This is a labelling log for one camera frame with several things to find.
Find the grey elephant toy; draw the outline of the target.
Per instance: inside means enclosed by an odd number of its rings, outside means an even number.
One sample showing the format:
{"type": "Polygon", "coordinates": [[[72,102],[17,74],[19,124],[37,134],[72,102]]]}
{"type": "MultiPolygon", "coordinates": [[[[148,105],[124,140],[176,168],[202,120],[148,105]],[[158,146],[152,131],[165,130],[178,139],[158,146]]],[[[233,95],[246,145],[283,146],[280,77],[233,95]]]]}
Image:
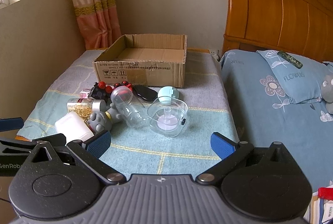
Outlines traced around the grey elephant toy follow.
{"type": "Polygon", "coordinates": [[[87,120],[87,126],[93,134],[98,134],[104,130],[110,131],[114,124],[121,121],[121,114],[118,112],[115,104],[111,103],[111,106],[107,111],[92,113],[87,120]]]}

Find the white plastic bottle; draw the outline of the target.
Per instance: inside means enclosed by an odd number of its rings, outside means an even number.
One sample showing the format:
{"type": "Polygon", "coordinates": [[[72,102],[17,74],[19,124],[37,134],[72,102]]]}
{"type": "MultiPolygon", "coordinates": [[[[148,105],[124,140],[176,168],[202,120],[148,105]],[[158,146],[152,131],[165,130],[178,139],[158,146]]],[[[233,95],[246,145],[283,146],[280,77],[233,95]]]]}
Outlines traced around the white plastic bottle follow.
{"type": "Polygon", "coordinates": [[[66,137],[66,143],[74,140],[86,141],[94,136],[85,122],[74,111],[56,121],[55,129],[57,133],[66,137]]]}

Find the gold flake jar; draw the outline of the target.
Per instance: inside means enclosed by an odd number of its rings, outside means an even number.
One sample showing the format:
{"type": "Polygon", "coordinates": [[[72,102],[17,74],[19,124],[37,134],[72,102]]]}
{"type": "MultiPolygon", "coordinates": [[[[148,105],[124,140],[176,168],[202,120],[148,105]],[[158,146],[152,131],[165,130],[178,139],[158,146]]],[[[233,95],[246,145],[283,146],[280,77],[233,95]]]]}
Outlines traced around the gold flake jar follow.
{"type": "Polygon", "coordinates": [[[106,102],[103,99],[72,98],[67,102],[67,112],[75,112],[83,120],[99,111],[106,111],[106,102]]]}

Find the clear plastic jar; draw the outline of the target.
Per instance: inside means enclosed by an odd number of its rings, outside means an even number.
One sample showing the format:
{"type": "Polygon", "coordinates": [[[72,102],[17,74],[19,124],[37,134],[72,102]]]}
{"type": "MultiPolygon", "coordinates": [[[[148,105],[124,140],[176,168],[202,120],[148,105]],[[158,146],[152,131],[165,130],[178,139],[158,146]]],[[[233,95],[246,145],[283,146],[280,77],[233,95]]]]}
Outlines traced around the clear plastic jar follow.
{"type": "Polygon", "coordinates": [[[120,86],[111,93],[111,102],[129,127],[141,128],[147,121],[147,111],[134,93],[126,86],[120,86]]]}

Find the black toy train engine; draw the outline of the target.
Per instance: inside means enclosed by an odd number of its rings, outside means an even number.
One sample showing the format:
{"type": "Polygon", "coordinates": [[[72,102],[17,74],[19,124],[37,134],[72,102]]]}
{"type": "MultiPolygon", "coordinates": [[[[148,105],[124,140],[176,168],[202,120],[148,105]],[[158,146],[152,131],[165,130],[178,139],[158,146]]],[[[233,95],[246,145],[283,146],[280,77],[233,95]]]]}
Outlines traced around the black toy train engine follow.
{"type": "Polygon", "coordinates": [[[88,97],[93,99],[104,100],[106,103],[111,97],[113,88],[105,82],[95,82],[91,88],[88,97]]]}

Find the red toy train car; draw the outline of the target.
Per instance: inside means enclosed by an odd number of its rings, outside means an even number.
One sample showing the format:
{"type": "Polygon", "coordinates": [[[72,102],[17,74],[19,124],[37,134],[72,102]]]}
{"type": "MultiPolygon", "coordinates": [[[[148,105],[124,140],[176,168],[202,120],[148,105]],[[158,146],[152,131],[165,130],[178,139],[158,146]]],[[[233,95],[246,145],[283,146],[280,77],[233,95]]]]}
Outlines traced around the red toy train car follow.
{"type": "Polygon", "coordinates": [[[105,91],[108,93],[108,94],[111,94],[116,88],[119,88],[119,87],[126,87],[128,89],[130,89],[131,91],[133,91],[133,86],[131,83],[129,83],[128,81],[124,80],[120,83],[115,83],[113,85],[106,85],[105,87],[105,91]]]}

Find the black glasses case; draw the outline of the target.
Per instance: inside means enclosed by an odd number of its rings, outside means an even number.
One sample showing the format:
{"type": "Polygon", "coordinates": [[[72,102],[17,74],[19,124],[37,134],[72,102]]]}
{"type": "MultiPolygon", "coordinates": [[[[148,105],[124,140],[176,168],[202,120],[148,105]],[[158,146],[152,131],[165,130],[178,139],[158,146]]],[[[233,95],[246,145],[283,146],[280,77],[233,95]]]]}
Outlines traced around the black glasses case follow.
{"type": "Polygon", "coordinates": [[[144,85],[134,85],[133,92],[138,98],[147,103],[153,103],[157,99],[158,93],[144,85]]]}

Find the clear plastic chopper bowl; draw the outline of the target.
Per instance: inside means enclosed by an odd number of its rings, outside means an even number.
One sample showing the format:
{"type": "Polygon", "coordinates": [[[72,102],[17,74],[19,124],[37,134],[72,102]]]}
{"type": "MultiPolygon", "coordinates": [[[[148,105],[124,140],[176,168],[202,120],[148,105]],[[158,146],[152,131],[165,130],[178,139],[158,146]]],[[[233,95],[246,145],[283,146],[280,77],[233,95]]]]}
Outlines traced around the clear plastic chopper bowl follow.
{"type": "Polygon", "coordinates": [[[164,137],[176,137],[186,125],[187,111],[187,104],[180,99],[158,97],[147,109],[150,129],[164,137]]]}

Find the mint green round lid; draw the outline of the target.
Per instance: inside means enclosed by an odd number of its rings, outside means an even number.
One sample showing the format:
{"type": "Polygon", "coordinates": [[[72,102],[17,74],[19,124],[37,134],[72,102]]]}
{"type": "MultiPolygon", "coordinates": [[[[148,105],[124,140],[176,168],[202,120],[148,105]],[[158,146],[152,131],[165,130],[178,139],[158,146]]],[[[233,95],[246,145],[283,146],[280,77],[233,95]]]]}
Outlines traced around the mint green round lid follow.
{"type": "Polygon", "coordinates": [[[162,104],[169,105],[175,99],[179,99],[179,91],[173,86],[165,86],[158,91],[158,100],[162,104]]]}

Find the small pink box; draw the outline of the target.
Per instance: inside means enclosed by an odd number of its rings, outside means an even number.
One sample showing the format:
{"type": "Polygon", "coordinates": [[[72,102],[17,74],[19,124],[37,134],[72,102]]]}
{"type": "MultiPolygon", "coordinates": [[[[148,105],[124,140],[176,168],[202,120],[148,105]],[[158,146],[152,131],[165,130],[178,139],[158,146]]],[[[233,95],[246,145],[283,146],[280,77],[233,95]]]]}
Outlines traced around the small pink box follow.
{"type": "Polygon", "coordinates": [[[91,89],[83,89],[79,93],[79,98],[90,98],[91,89]]]}

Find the blue floral bed sheet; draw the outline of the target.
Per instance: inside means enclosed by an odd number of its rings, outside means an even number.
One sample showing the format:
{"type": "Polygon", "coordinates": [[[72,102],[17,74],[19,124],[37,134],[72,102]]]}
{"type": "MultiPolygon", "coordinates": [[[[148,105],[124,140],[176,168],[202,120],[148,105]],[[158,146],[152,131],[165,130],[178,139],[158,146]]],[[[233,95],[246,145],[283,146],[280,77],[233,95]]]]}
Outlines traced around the blue floral bed sheet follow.
{"type": "Polygon", "coordinates": [[[258,51],[228,51],[220,65],[238,137],[257,147],[282,142],[313,190],[331,185],[332,115],[324,100],[292,104],[258,51]]]}

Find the open cardboard box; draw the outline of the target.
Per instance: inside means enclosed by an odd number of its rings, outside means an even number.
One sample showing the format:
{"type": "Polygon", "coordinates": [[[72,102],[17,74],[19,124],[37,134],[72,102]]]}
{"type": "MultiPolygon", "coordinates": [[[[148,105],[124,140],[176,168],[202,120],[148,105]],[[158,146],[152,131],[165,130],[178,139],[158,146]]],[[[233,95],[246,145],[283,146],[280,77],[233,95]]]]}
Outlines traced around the open cardboard box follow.
{"type": "Polygon", "coordinates": [[[126,34],[93,62],[97,79],[107,84],[128,81],[149,87],[185,83],[187,35],[126,34]]]}

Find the blue floral pillow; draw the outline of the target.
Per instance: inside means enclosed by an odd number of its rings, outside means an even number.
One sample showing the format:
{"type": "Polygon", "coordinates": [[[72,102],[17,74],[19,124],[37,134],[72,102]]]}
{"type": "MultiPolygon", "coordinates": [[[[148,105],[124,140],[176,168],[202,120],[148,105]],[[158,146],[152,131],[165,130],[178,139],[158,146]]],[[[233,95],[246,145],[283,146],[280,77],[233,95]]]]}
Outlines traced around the blue floral pillow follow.
{"type": "Polygon", "coordinates": [[[302,68],[296,68],[280,57],[276,50],[258,53],[268,63],[292,104],[315,103],[322,100],[321,85],[327,75],[332,75],[330,68],[325,64],[292,54],[292,57],[303,64],[302,68]]]}

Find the dark patterned remote control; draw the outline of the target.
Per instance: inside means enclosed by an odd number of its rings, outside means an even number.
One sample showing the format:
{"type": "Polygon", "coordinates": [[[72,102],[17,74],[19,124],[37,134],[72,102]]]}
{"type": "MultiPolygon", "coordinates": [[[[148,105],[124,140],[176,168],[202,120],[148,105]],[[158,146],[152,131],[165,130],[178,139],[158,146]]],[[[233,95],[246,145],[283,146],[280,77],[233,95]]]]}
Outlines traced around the dark patterned remote control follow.
{"type": "Polygon", "coordinates": [[[291,65],[295,66],[298,69],[301,69],[303,67],[303,64],[300,61],[298,61],[295,57],[291,56],[290,54],[284,51],[279,51],[277,55],[279,55],[279,57],[283,58],[284,60],[286,60],[287,62],[289,62],[291,65]]]}

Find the grey plush toy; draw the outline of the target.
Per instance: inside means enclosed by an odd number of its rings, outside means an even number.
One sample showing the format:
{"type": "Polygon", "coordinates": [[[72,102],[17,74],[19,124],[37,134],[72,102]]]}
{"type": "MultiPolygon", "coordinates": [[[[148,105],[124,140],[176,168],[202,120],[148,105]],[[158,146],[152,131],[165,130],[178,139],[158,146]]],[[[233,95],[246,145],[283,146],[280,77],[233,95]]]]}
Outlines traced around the grey plush toy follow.
{"type": "Polygon", "coordinates": [[[333,76],[327,75],[321,85],[321,97],[326,102],[326,109],[333,114],[333,76]]]}

